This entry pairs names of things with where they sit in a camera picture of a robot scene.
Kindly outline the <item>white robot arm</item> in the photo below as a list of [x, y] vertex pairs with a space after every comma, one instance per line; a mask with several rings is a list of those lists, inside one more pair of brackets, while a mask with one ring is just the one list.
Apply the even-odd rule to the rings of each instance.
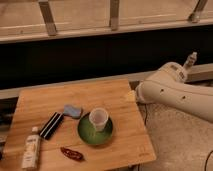
[[213, 123], [213, 87], [186, 84], [189, 69], [168, 62], [125, 95], [130, 102], [161, 103]]

